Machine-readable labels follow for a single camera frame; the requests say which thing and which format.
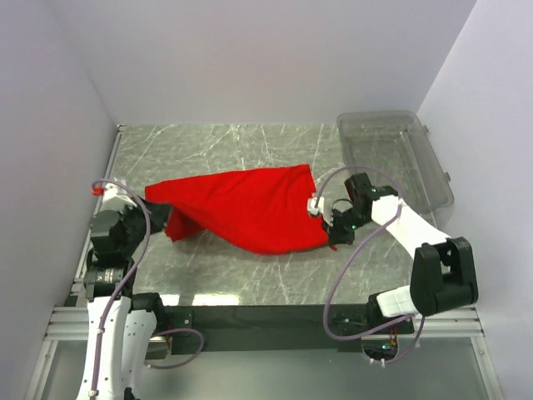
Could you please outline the red t shirt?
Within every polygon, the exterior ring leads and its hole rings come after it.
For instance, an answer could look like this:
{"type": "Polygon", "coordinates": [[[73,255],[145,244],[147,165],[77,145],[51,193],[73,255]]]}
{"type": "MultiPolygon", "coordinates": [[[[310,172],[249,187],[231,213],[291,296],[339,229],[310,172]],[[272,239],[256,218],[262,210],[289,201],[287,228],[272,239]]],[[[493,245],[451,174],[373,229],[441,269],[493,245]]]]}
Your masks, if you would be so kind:
{"type": "Polygon", "coordinates": [[[315,191],[307,164],[185,177],[144,189],[148,202],[172,205],[165,233],[173,242],[207,230],[261,255],[327,244],[321,220],[307,212],[315,191]]]}

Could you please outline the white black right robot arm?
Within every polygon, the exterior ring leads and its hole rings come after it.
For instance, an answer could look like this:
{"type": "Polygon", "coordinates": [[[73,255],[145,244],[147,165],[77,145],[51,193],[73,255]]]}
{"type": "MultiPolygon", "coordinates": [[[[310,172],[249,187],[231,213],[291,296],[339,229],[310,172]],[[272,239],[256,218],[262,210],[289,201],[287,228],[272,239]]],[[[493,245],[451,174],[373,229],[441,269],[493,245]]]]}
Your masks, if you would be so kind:
{"type": "Polygon", "coordinates": [[[320,192],[307,202],[307,211],[321,218],[328,243],[351,244],[355,231],[368,223],[377,228],[373,238],[388,232],[412,260],[409,284],[369,297],[366,320],[369,333],[378,333],[415,315],[430,317],[470,306],[479,298],[471,244],[451,237],[416,213],[395,188],[371,184],[365,173],[345,181],[349,208],[340,211],[320,192]]]}

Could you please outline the clear plastic storage bin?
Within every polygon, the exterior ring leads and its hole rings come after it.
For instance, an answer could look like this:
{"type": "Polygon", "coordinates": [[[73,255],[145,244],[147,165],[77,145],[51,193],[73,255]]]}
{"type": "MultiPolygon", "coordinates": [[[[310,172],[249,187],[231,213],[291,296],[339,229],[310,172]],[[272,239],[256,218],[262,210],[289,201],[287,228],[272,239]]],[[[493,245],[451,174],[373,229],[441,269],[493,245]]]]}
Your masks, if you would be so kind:
{"type": "Polygon", "coordinates": [[[336,123],[344,163],[386,171],[401,184],[413,210],[429,215],[454,202],[449,174],[413,112],[346,112],[336,123]]]}

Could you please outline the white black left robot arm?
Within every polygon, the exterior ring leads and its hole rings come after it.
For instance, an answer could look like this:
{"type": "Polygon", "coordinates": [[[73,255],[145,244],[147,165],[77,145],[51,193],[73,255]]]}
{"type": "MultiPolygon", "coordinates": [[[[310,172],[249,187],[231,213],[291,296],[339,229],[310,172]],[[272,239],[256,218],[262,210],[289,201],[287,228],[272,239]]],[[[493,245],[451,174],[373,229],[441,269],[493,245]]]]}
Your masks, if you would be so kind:
{"type": "Polygon", "coordinates": [[[87,299],[87,353],[80,399],[137,399],[149,341],[165,322],[156,292],[135,294],[133,254],[146,235],[161,232],[169,204],[131,203],[106,209],[91,221],[83,286],[87,299]]]}

